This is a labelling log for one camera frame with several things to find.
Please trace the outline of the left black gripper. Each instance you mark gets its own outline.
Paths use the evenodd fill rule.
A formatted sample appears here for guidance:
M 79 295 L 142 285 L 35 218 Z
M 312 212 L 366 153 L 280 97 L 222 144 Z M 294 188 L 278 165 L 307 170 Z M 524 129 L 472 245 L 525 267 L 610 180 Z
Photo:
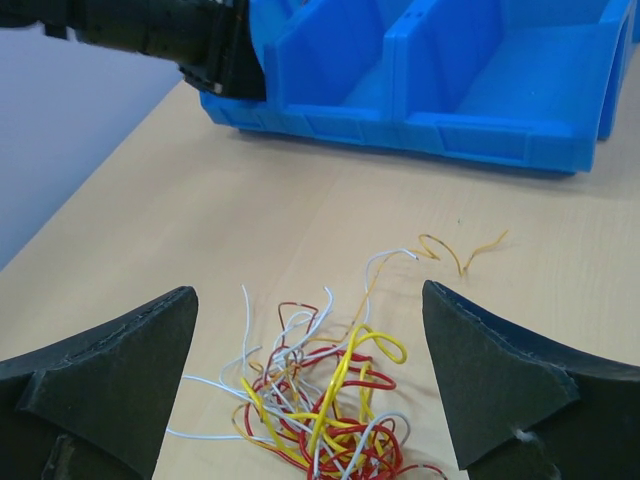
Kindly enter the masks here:
M 266 82 L 254 49 L 249 1 L 214 1 L 213 24 L 204 57 L 180 64 L 189 85 L 201 92 L 235 100 L 265 100 Z

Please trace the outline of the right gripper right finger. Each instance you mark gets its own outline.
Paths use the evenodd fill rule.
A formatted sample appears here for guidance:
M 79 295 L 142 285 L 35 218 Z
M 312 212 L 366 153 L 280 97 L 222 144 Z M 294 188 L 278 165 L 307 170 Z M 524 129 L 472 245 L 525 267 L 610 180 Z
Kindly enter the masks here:
M 471 479 L 636 479 L 639 369 L 505 320 L 443 284 L 426 341 L 460 470 Z

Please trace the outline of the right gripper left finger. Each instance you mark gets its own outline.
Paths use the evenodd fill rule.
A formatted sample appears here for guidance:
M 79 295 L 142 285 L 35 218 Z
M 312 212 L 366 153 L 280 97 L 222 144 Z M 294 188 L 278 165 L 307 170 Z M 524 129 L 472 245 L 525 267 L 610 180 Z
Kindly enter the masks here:
M 181 286 L 2 361 L 2 478 L 152 478 L 198 307 Z

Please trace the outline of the blue three-compartment bin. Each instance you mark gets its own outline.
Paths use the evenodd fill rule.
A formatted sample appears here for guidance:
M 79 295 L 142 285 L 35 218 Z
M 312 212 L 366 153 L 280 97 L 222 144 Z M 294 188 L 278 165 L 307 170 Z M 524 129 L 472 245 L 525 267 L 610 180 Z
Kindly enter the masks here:
M 262 102 L 217 124 L 506 167 L 589 171 L 639 44 L 635 1 L 254 1 Z

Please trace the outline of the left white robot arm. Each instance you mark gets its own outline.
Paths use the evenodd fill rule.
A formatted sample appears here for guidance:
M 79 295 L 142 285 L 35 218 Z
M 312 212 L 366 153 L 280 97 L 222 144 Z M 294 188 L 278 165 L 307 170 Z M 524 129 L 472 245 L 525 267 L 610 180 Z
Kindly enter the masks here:
M 5 0 L 1 26 L 41 24 L 66 40 L 177 64 L 186 83 L 230 99 L 263 101 L 265 76 L 254 50 L 247 1 Z

